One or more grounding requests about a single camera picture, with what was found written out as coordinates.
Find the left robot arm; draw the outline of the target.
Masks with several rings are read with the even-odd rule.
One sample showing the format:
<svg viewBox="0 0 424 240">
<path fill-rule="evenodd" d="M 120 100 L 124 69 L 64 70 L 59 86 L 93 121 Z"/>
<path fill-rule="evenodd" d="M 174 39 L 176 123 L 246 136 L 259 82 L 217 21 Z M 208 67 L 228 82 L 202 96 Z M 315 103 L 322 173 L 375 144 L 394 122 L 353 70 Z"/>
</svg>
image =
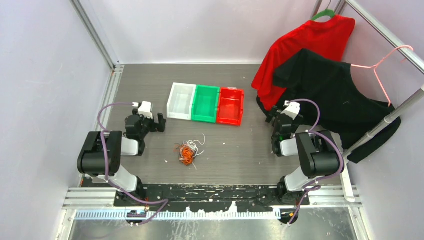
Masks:
<svg viewBox="0 0 424 240">
<path fill-rule="evenodd" d="M 147 200 L 142 180 L 123 167 L 121 157 L 142 156 L 146 149 L 145 137 L 149 133 L 163 133 L 167 120 L 162 113 L 155 118 L 139 113 L 136 109 L 125 121 L 125 132 L 102 131 L 87 134 L 77 159 L 81 174 L 104 180 L 117 188 L 118 194 L 133 206 L 141 206 Z"/>
</svg>

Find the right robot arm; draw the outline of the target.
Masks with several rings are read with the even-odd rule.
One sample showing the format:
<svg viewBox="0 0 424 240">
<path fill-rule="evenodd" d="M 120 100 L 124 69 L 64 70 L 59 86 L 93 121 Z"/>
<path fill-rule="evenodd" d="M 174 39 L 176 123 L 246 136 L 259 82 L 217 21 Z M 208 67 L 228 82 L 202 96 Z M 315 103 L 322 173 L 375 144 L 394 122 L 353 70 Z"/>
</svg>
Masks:
<svg viewBox="0 0 424 240">
<path fill-rule="evenodd" d="M 291 205 L 301 197 L 303 190 L 344 171 L 343 157 L 328 130 L 296 133 L 303 122 L 299 103 L 291 102 L 284 108 L 272 107 L 266 122 L 273 126 L 272 152 L 278 157 L 299 158 L 299 167 L 277 184 L 275 197 L 281 204 Z"/>
</svg>

